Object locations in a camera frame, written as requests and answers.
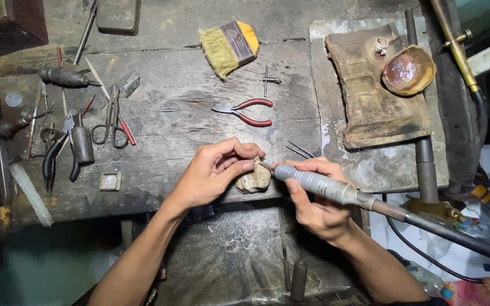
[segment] red handle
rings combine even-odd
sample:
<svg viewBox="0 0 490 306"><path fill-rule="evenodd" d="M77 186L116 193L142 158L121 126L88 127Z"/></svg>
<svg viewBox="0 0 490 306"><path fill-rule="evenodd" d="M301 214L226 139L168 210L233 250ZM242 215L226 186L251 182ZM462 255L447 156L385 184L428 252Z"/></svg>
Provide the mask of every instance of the red handle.
<svg viewBox="0 0 490 306"><path fill-rule="evenodd" d="M246 108L248 106L257 105L257 104L262 104L262 105L265 105L267 107L273 106L272 101L262 99L262 98L255 98L255 99L250 99L250 100L247 100L247 101L241 103L240 105L236 106L234 109L243 109L243 108Z"/></svg>
<svg viewBox="0 0 490 306"><path fill-rule="evenodd" d="M266 120L266 121L256 121L256 120L253 120L243 114L239 114L238 117L245 123L247 123L248 125L251 125L251 126L255 126L255 127L258 127L258 128L265 128L267 126L270 126L272 124L272 121L271 120Z"/></svg>
<svg viewBox="0 0 490 306"><path fill-rule="evenodd" d="M133 138L132 131L130 131L130 128L128 127L126 122L124 122L124 120L122 120L122 119L120 119L120 126L124 130L124 133L126 133L126 137L128 137L128 141L130 142L130 144L135 145L136 139Z"/></svg>

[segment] black-handled pliers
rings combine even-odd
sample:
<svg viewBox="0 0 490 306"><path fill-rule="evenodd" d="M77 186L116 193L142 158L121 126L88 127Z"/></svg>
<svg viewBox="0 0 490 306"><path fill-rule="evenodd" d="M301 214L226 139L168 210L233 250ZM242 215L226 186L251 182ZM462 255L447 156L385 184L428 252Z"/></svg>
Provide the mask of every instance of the black-handled pliers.
<svg viewBox="0 0 490 306"><path fill-rule="evenodd" d="M56 176L56 158L58 157L58 153L65 143L65 139L69 137L71 129L73 129L74 126L75 122L73 121L73 112L70 111L65 116L62 135L56 139L56 141L54 141L54 143L45 153L45 157L43 159L43 177L45 178L45 190L48 192L52 192L52 187L54 186L54 177ZM76 166L78 166L78 164L75 160L75 154L73 154L73 170L71 173L73 174L73 171L77 171L78 176L78 170L80 170L80 168L76 169Z"/></svg>

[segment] pliers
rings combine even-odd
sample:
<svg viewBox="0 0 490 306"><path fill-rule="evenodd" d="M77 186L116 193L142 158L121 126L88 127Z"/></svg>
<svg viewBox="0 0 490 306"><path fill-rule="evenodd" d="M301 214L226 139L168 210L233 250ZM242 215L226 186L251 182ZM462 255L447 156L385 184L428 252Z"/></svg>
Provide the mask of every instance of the pliers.
<svg viewBox="0 0 490 306"><path fill-rule="evenodd" d="M75 121L73 120L73 111L70 111L65 116L64 128L62 128L62 135L54 141L50 148L46 151L43 159L43 177L45 178L45 190L52 192L52 187L54 186L54 177L56 176L56 158L60 149L65 143L65 139L71 134L71 129L75 126ZM73 154L73 170L69 179L74 182L81 168L75 160L75 154Z"/></svg>
<svg viewBox="0 0 490 306"><path fill-rule="evenodd" d="M238 109L243 109L243 108L249 107L251 105L255 105L255 104L262 104L262 105L265 105L267 107L273 106L272 101L262 99L262 98L255 98L255 99L247 100L238 106L234 106L234 107L218 106L218 107L211 108L211 110L215 111L217 113L232 114L232 115L238 116L243 122L247 123L250 126L256 126L258 128L270 126L272 124L271 120L255 121L255 120L253 120L253 119L251 119L251 118L249 118L249 117L247 117L241 113L236 112Z"/></svg>

